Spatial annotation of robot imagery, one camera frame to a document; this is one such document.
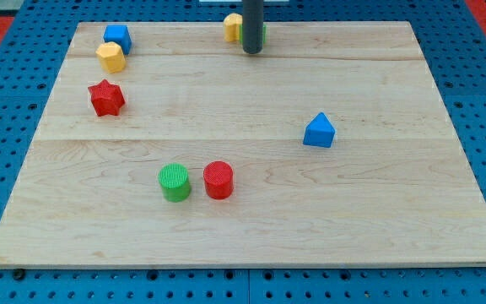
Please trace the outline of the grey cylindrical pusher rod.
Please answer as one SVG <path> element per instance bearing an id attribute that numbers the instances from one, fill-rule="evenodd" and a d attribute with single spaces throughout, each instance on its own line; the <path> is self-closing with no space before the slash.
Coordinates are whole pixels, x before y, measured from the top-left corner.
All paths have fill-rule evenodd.
<path id="1" fill-rule="evenodd" d="M 247 54 L 262 51 L 263 0 L 242 1 L 242 46 Z"/>

